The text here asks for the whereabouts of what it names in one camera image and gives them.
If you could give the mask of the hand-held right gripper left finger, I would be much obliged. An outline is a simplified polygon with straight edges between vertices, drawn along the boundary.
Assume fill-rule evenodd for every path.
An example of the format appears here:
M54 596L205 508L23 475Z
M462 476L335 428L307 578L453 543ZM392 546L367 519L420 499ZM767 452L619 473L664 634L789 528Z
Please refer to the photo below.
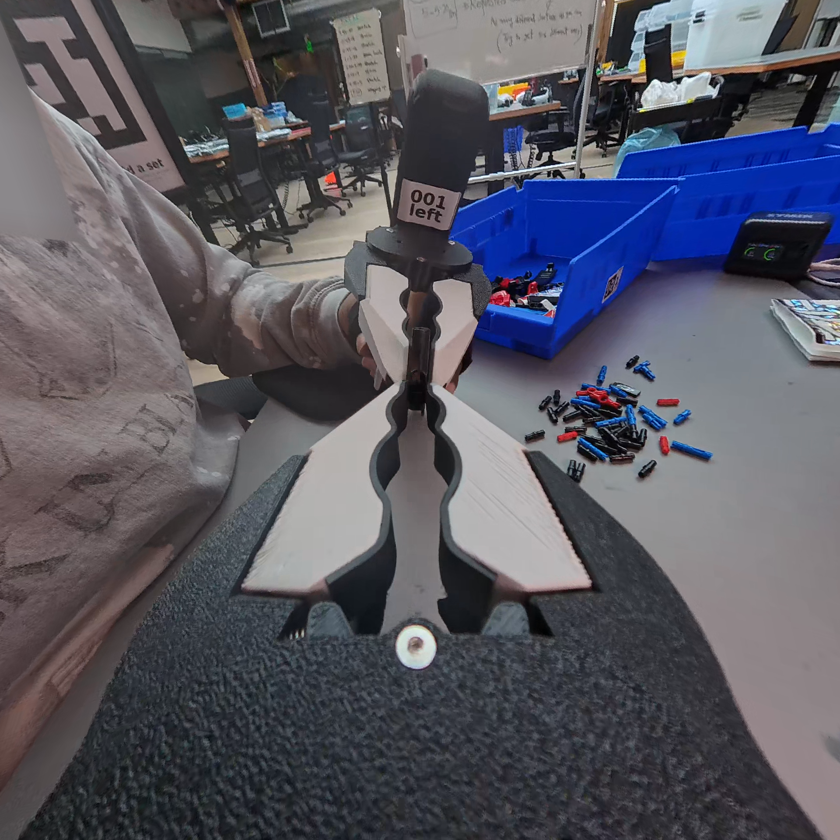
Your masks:
M403 387L391 385L312 446L261 537L241 592L333 602L359 634L382 631L396 572L386 490L401 460Z

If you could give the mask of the grey desk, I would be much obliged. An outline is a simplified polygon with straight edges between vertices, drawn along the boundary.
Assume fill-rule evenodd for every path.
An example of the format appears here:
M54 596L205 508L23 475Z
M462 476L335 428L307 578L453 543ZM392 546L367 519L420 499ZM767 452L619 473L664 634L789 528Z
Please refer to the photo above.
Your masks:
M476 347L458 395L521 439L558 385L640 352L701 463L554 482L593 595L547 634L444 633L435 558L383 637L292 640L232 595L249 537L332 423L268 402L218 529L122 620L3 794L2 838L838 838L838 369L773 321L779 283L651 269L551 363Z

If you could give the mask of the background wooden desk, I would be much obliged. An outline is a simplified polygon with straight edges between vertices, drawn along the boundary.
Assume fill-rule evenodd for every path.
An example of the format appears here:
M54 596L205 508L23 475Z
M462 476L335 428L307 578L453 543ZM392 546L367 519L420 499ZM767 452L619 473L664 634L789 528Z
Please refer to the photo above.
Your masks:
M811 130L831 82L838 79L838 70L839 47L835 45L787 50L778 54L740 59L729 65L682 68L675 71L675 77L695 77L704 72L710 73L712 77L721 77L722 91L717 95L720 102L718 119L727 120L729 128L739 118L747 115L750 99L756 92L762 76L778 74L803 77L809 81L808 87L791 126Z

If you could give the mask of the person's left hand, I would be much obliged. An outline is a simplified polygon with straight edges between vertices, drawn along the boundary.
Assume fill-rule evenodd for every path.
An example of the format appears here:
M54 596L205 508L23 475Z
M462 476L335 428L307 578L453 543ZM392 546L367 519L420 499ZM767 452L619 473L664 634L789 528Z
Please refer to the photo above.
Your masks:
M360 315L361 309L358 298L352 293L348 294L339 307L339 327L347 343L359 356L362 366L373 378L374 388L379 390L382 386L382 377L378 372L371 349L362 333Z

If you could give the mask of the heap of red black bricks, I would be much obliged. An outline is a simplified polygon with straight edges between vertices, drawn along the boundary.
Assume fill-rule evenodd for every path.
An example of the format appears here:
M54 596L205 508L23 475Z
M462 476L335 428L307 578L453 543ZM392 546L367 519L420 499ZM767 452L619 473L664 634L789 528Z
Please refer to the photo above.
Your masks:
M546 318L553 317L564 289L553 262L537 272L527 269L516 276L498 275L490 285L490 305L537 312Z

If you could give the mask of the black office chair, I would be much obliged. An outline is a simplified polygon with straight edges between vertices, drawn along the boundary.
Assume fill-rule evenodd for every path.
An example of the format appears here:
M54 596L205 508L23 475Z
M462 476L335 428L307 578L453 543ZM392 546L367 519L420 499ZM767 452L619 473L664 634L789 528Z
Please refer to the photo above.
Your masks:
M576 155L579 121L584 112L584 126L589 129L594 114L592 97L584 100L584 82L579 80L574 99L569 108L546 114L535 128L530 128L524 135L524 143L531 147L529 162L536 161L540 166L553 164L555 152L572 149Z
M340 161L332 143L330 117L328 99L321 97L311 100L306 116L310 129L308 151L303 155L303 180L308 189L309 201L300 205L298 209L299 218L305 219L307 223L312 222L313 215L318 211L325 212L334 207L343 217L347 214L347 209L353 206L345 195L339 175L336 175L338 196L324 193L320 186L321 178L337 173L340 168Z
M368 183L383 187L385 156L372 103L347 110L343 137L346 149L339 153L339 160L353 176L348 188L364 196Z
M226 120L225 177L230 191L227 211L238 239L229 249L234 255L247 251L248 263L259 266L257 251L263 242L284 245L292 253L285 217L277 189L272 185L259 153L256 126L252 119Z

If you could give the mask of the paper flip chart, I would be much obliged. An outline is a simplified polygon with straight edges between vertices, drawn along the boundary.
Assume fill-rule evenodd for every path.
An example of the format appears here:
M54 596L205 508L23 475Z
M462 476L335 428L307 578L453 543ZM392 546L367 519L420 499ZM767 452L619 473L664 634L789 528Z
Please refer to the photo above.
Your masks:
M392 93L381 17L378 9L370 8L331 22L352 107L386 102Z

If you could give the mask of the whiteboard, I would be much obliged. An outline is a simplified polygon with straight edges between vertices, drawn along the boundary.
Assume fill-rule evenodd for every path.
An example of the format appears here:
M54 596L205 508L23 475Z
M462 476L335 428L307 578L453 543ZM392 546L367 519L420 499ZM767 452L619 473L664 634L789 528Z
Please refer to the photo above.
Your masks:
M405 1L409 56L479 84L576 70L595 1Z

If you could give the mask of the pile of black blue pins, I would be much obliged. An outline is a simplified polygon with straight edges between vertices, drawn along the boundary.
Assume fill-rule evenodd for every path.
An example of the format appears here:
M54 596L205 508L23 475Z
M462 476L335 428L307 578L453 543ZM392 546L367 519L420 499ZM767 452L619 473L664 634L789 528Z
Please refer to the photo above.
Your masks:
M650 360L637 354L619 367L603 364L587 376L540 394L527 446L553 442L570 453L564 472L582 482L594 466L624 469L644 482L671 455L709 464L714 454L691 433L696 414L675 388L664 387Z

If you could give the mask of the blue plastic bin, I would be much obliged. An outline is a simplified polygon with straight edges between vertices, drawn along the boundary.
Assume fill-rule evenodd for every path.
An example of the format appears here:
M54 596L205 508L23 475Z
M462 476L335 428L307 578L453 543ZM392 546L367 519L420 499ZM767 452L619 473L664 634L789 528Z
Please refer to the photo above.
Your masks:
M678 190L676 178L532 180L458 210L451 238L489 280L536 281L552 264L560 286L552 315L490 304L477 339L551 360L646 269Z
M617 177L679 181L653 261L724 256L757 212L831 214L826 243L838 245L836 122L629 152Z

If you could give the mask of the light blue plastic bag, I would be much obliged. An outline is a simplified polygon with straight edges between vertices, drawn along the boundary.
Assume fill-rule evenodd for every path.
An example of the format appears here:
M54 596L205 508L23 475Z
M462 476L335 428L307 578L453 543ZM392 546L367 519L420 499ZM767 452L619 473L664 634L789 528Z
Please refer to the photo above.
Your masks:
M625 158L631 153L668 149L680 145L681 141L678 134L667 124L646 127L630 134L616 154L612 177L618 177Z

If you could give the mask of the white plastic bags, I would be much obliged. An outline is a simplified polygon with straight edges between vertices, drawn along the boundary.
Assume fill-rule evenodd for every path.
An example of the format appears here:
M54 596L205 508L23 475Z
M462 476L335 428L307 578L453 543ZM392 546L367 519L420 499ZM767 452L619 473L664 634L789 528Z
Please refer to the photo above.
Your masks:
M669 108L703 98L715 98L722 83L722 77L712 76L709 71L701 72L693 77L682 77L679 80L654 79L648 83L642 93L640 109L647 111Z

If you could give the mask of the person's grey printed sweatshirt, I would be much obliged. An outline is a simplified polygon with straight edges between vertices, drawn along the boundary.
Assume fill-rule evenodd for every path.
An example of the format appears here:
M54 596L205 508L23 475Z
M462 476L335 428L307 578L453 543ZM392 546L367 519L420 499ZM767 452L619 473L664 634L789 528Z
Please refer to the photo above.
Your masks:
M30 98L75 235L2 237L2 787L217 508L244 433L196 397L186 352L249 268Z

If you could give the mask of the black device with green display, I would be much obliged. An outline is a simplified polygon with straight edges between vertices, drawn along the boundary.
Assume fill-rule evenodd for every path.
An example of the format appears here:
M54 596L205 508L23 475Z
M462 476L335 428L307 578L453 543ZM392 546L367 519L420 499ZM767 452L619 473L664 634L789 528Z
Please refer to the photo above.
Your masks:
M741 224L723 264L747 277L801 280L816 262L834 225L823 212L757 212Z

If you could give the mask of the small printed paper booklet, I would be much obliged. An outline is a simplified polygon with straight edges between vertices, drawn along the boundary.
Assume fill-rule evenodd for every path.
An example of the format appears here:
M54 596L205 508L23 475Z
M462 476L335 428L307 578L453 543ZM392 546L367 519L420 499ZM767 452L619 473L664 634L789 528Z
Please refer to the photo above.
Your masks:
M773 299L770 311L810 362L839 363L839 301Z

